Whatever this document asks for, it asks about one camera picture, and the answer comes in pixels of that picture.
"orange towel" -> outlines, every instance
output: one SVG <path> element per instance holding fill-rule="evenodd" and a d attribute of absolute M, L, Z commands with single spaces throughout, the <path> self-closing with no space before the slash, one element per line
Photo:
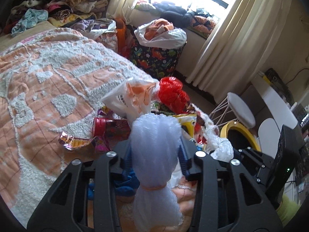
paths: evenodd
<path fill-rule="evenodd" d="M 166 32 L 166 31 L 172 31 L 174 29 L 174 25 L 171 22 L 168 22 L 165 19 L 158 19 L 156 20 L 152 25 L 149 25 L 146 28 L 146 33 L 144 35 L 145 39 L 150 41 L 157 35 Z"/>

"silver screw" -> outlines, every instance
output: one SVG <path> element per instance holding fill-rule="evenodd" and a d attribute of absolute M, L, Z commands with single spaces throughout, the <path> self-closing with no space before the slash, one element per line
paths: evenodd
<path fill-rule="evenodd" d="M 197 151 L 195 152 L 195 155 L 197 157 L 205 157 L 206 156 L 206 153 L 204 151 Z"/>
<path fill-rule="evenodd" d="M 107 157 L 115 157 L 116 155 L 117 155 L 117 153 L 114 152 L 114 151 L 109 151 L 109 152 L 106 153 Z"/>
<path fill-rule="evenodd" d="M 232 159 L 231 160 L 231 164 L 234 165 L 234 166 L 239 166 L 240 165 L 240 161 L 237 160 L 237 159 Z"/>
<path fill-rule="evenodd" d="M 74 160 L 72 160 L 71 163 L 72 163 L 73 166 L 77 166 L 77 165 L 81 164 L 81 160 L 80 159 L 74 159 Z"/>

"laundry basket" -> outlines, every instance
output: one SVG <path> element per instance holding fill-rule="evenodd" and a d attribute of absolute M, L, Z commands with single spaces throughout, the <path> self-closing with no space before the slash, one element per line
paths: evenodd
<path fill-rule="evenodd" d="M 145 47 L 139 44 L 135 35 L 130 52 L 130 61 L 153 78 L 160 80 L 173 75 L 186 43 L 178 49 Z"/>

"wall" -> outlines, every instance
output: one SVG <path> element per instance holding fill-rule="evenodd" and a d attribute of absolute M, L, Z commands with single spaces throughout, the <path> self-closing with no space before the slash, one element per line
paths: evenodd
<path fill-rule="evenodd" d="M 302 3 L 299 0 L 292 0 L 278 43 L 261 68 L 262 71 L 266 71 L 270 67 L 274 68 L 285 83 L 291 80 L 300 69 L 309 67 L 309 64 L 305 61 L 309 52 L 309 18 L 306 18 L 308 21 L 306 29 L 300 20 L 302 15 L 307 17 Z M 157 18 L 149 12 L 134 10 L 131 15 L 131 23 L 138 27 Z M 187 44 L 176 70 L 184 76 L 188 76 L 194 68 L 195 57 L 200 52 L 205 39 L 188 29 L 185 29 L 185 31 L 187 33 Z M 309 70 L 305 70 L 289 84 L 295 101 L 302 97 L 308 79 Z"/>

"yellow ring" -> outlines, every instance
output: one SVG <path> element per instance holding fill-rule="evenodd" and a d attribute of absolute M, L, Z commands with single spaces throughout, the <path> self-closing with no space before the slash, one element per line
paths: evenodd
<path fill-rule="evenodd" d="M 221 132 L 220 132 L 220 137 L 221 138 L 228 138 L 228 131 L 229 130 L 236 130 L 240 132 L 245 138 L 249 141 L 251 147 L 258 151 L 261 152 L 261 148 L 258 145 L 255 137 L 249 132 L 249 130 L 240 124 L 239 122 L 236 121 L 230 121 L 228 122 L 225 126 L 222 127 Z"/>

